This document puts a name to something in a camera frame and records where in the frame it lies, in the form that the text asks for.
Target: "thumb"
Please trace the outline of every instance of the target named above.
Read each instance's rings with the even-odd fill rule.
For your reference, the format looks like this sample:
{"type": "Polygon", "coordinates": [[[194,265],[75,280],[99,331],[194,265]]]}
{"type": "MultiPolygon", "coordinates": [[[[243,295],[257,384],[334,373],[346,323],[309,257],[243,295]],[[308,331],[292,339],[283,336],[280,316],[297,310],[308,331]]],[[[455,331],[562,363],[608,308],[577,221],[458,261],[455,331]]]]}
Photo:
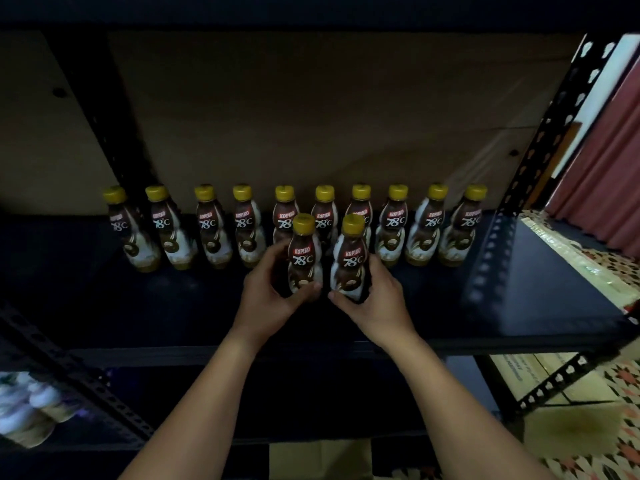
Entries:
{"type": "Polygon", "coordinates": [[[313,283],[302,286],[297,292],[293,293],[293,295],[287,298],[287,302],[291,307],[291,313],[295,312],[304,302],[317,298],[320,290],[322,290],[322,284],[314,281],[313,283]]]}
{"type": "Polygon", "coordinates": [[[358,306],[352,302],[345,295],[340,293],[340,291],[331,291],[329,293],[329,299],[333,302],[335,306],[340,308],[344,313],[346,313],[353,320],[354,316],[358,313],[358,306]]]}

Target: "bottle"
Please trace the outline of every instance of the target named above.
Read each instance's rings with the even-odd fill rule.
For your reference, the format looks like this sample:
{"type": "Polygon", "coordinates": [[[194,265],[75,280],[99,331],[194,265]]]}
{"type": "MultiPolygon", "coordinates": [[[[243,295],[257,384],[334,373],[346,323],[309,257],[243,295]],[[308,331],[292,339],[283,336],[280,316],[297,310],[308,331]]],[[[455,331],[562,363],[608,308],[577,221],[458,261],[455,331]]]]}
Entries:
{"type": "Polygon", "coordinates": [[[389,198],[380,213],[380,226],[376,229],[376,254],[382,263],[394,266],[404,245],[404,226],[409,213],[406,206],[406,185],[389,185],[389,198]]]}
{"type": "Polygon", "coordinates": [[[138,209],[127,201],[127,194],[117,185],[104,190],[102,197],[109,205],[111,227],[122,240],[129,262],[142,273],[160,266],[162,254],[143,224],[138,209]]]}
{"type": "Polygon", "coordinates": [[[331,289],[359,301],[364,288],[364,263],[369,252],[364,242],[364,217],[349,214],[342,220],[342,234],[333,249],[331,289]]]}
{"type": "Polygon", "coordinates": [[[292,293],[314,281],[322,285],[322,247],[316,234],[316,220],[311,214],[298,214],[293,218],[293,238],[287,256],[287,275],[292,293]]]}
{"type": "Polygon", "coordinates": [[[0,435],[25,448],[43,443],[56,423],[27,401],[24,388],[0,384],[0,435]]]}
{"type": "Polygon", "coordinates": [[[176,269],[190,268],[198,254],[198,245],[183,229],[180,210],[164,185],[151,185],[145,192],[151,202],[151,217],[169,262],[176,269]]]}
{"type": "Polygon", "coordinates": [[[427,198],[415,211],[415,221],[409,230],[404,258],[414,266],[425,266],[438,249],[440,228],[444,220],[444,198],[449,188],[443,184],[429,185],[427,198]]]}
{"type": "Polygon", "coordinates": [[[373,208],[369,199],[371,198],[371,186],[366,184],[356,184],[351,189],[351,202],[347,207],[345,215],[357,214],[364,217],[364,242],[369,249],[371,243],[371,218],[373,208]]]}
{"type": "Polygon", "coordinates": [[[200,185],[195,188],[195,193],[198,199],[196,217],[200,227],[202,249],[214,268],[224,269],[234,254],[225,230],[224,210],[216,199],[212,185],[200,185]]]}
{"type": "Polygon", "coordinates": [[[335,191],[332,185],[316,187],[316,203],[311,215],[316,220],[316,233],[325,256],[331,256],[338,239],[338,209],[335,207],[335,191]]]}
{"type": "Polygon", "coordinates": [[[292,238],[293,218],[300,212],[296,202],[296,195],[291,185],[278,185],[276,187],[276,201],[272,215],[274,244],[283,239],[292,238]]]}
{"type": "Polygon", "coordinates": [[[28,372],[20,372],[17,383],[29,392],[29,404],[57,423],[70,420],[79,409],[79,404],[65,401],[58,389],[33,379],[28,372]]]}
{"type": "Polygon", "coordinates": [[[252,200],[249,185],[234,187],[236,198],[236,242],[240,258],[247,267],[254,267],[267,249],[264,230],[260,225],[260,209],[252,200]]]}
{"type": "Polygon", "coordinates": [[[485,185],[469,185],[465,195],[451,215],[449,224],[440,239],[438,259],[445,266],[460,266],[467,257],[476,237],[476,224],[480,222],[480,202],[486,196],[485,185]]]}

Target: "cardboard panel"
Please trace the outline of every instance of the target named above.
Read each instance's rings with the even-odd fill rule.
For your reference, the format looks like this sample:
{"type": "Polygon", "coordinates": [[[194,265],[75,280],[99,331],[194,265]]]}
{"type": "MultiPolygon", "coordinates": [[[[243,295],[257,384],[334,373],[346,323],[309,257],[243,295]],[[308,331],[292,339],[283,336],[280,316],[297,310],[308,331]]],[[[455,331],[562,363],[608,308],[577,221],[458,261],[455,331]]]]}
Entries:
{"type": "Polygon", "coordinates": [[[580,37],[276,32],[113,32],[111,47],[158,176],[191,211],[249,183],[260,206],[296,187],[388,185],[417,206],[434,180],[451,206],[471,182],[495,207],[580,37]]]}
{"type": "Polygon", "coordinates": [[[0,207],[105,213],[100,191],[116,179],[42,34],[0,32],[0,60],[0,207]]]}

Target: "yellow bottle cap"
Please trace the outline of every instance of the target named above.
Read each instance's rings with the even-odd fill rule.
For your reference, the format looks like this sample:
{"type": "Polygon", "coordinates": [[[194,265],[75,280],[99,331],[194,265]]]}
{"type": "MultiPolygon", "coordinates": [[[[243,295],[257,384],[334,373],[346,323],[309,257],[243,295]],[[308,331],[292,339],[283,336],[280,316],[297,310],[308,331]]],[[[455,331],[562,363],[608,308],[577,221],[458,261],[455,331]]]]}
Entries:
{"type": "Polygon", "coordinates": [[[316,231],[316,220],[311,214],[298,214],[293,218],[293,230],[296,234],[311,235],[316,231]]]}
{"type": "Polygon", "coordinates": [[[406,200],[409,187],[403,184],[389,185],[389,198],[392,200],[406,200]]]}
{"type": "Polygon", "coordinates": [[[151,185],[145,189],[147,197],[151,202],[160,202],[169,198],[169,192],[164,185],[151,185]]]}
{"type": "Polygon", "coordinates": [[[364,217],[348,214],[342,220],[342,233],[350,237],[357,237],[364,233],[364,217]]]}
{"type": "Polygon", "coordinates": [[[114,185],[105,189],[104,192],[102,192],[102,197],[104,198],[104,201],[110,205],[124,203],[127,201],[127,193],[124,192],[124,189],[119,185],[114,185]]]}
{"type": "Polygon", "coordinates": [[[427,196],[434,200],[444,200],[444,197],[447,196],[449,192],[449,187],[445,184],[431,184],[429,185],[429,191],[427,192],[427,196]]]}
{"type": "Polygon", "coordinates": [[[278,202],[291,202],[296,198],[291,185],[278,185],[276,187],[276,200],[278,202]]]}
{"type": "Polygon", "coordinates": [[[316,200],[320,202],[331,202],[335,198],[333,185],[318,185],[316,187],[316,200]]]}
{"type": "Polygon", "coordinates": [[[465,190],[465,197],[469,200],[475,200],[476,202],[480,202],[484,197],[486,197],[486,185],[481,184],[472,184],[467,187],[465,190]]]}
{"type": "Polygon", "coordinates": [[[196,198],[201,202],[208,202],[216,198],[216,191],[213,185],[204,184],[194,189],[196,192],[196,198]]]}
{"type": "Polygon", "coordinates": [[[236,185],[234,187],[234,197],[240,202],[251,200],[253,192],[251,192],[251,186],[249,185],[236,185]]]}
{"type": "Polygon", "coordinates": [[[355,184],[351,189],[351,195],[357,200],[369,200],[371,198],[371,185],[355,184]]]}

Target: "red curtain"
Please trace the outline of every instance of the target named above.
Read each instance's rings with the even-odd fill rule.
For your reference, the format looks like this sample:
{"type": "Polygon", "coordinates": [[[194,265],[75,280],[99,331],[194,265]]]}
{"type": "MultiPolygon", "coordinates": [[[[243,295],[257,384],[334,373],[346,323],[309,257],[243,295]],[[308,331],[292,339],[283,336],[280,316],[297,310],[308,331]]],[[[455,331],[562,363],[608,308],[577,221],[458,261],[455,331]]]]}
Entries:
{"type": "Polygon", "coordinates": [[[603,109],[546,210],[640,258],[640,63],[603,109]]]}

